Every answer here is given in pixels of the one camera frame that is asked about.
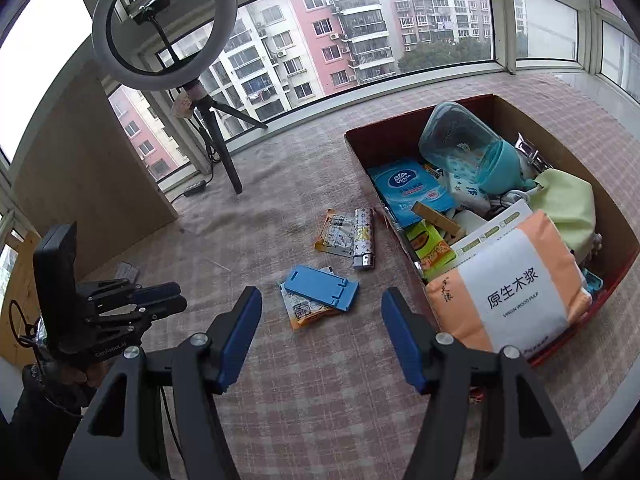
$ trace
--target transparent plastic container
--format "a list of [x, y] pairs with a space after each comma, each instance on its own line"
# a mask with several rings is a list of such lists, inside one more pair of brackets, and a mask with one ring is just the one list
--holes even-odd
[[500, 152], [501, 143], [502, 139], [465, 107], [442, 102], [431, 113], [418, 149], [434, 166], [477, 183], [481, 166], [490, 166], [488, 159]]

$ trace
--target glass pane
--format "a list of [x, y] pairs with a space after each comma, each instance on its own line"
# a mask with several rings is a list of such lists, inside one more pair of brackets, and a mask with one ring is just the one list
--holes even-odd
[[6, 286], [9, 283], [9, 277], [11, 276], [11, 271], [14, 269], [15, 259], [17, 257], [18, 253], [8, 245], [5, 245], [2, 253], [0, 253], [0, 309], [2, 309]]
[[615, 14], [621, 20], [625, 20], [626, 21], [625, 17], [622, 15], [622, 12], [620, 12], [620, 9], [613, 2], [613, 0], [600, 0], [600, 6], [604, 10], [608, 10], [611, 14]]
[[605, 22], [602, 73], [640, 102], [640, 44]]
[[[176, 41], [177, 55], [200, 50], [211, 27]], [[493, 38], [489, 0], [257, 0], [238, 9], [234, 35], [200, 80], [270, 120], [395, 75], [491, 60]], [[159, 58], [172, 63], [165, 50]], [[249, 127], [220, 123], [227, 139]]]
[[513, 0], [516, 56], [577, 60], [578, 12], [555, 0]]
[[83, 0], [31, 0], [9, 31], [0, 47], [0, 148], [9, 161], [47, 88], [90, 33]]
[[162, 121], [149, 111], [149, 103], [141, 92], [121, 85], [109, 96], [109, 102], [136, 153], [156, 181], [188, 164], [178, 151], [178, 143], [166, 134]]

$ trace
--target light green cloth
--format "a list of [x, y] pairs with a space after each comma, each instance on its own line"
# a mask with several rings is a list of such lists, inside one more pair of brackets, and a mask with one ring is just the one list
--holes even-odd
[[535, 181], [542, 189], [531, 195], [530, 208], [542, 209], [581, 263], [591, 251], [596, 210], [591, 184], [560, 170], [546, 170]]

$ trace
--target ring light stand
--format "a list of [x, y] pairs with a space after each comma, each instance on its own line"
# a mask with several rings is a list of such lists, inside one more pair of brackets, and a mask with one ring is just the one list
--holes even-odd
[[230, 114], [238, 119], [267, 129], [267, 125], [257, 121], [247, 114], [239, 112], [235, 108], [215, 101], [198, 80], [200, 75], [208, 70], [216, 60], [230, 37], [236, 24], [238, 3], [236, 0], [215, 0], [216, 19], [207, 43], [198, 53], [179, 59], [173, 50], [166, 34], [156, 20], [156, 14], [169, 6], [169, 0], [150, 0], [140, 7], [132, 18], [139, 25], [151, 23], [158, 32], [164, 46], [174, 60], [174, 64], [160, 72], [148, 72], [140, 70], [129, 64], [117, 51], [111, 33], [111, 20], [113, 18], [114, 5], [117, 0], [98, 0], [94, 10], [94, 22], [92, 26], [92, 41], [98, 62], [125, 86], [138, 90], [161, 91], [172, 88], [184, 88], [193, 105], [198, 109], [206, 126], [205, 132], [200, 132], [204, 140], [207, 153], [211, 157], [212, 149], [220, 154], [229, 180], [237, 194], [242, 193], [242, 183], [236, 172], [222, 131], [218, 125], [218, 119], [212, 112], [212, 108]]

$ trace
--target cardboard box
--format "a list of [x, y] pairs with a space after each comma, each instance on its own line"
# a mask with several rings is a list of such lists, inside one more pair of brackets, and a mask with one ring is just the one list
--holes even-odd
[[[559, 140], [536, 121], [493, 94], [475, 96], [458, 102], [511, 144], [515, 143], [518, 132], [520, 132], [525, 139], [535, 144], [541, 155], [554, 168], [578, 176], [593, 187], [596, 232], [602, 235], [602, 250], [597, 258], [590, 262], [588, 268], [604, 280], [604, 288], [588, 313], [577, 324], [567, 329], [556, 341], [531, 360], [532, 364], [539, 364], [593, 318], [638, 257], [640, 243], [616, 204], [597, 179]], [[385, 218], [386, 224], [393, 232], [395, 231], [391, 227], [390, 220], [386, 218], [380, 198], [366, 169], [408, 156], [420, 157], [418, 140], [434, 108], [422, 108], [354, 128], [346, 132], [344, 136], [352, 155], [354, 173], [364, 195], [378, 218]], [[396, 245], [396, 250], [404, 256], [402, 260], [406, 264], [406, 272], [411, 274], [408, 280], [411, 285], [411, 298], [408, 298], [408, 301], [414, 310], [421, 311], [437, 328], [437, 323], [424, 294], [424, 286], [415, 273], [409, 257], [402, 252], [399, 238]]]

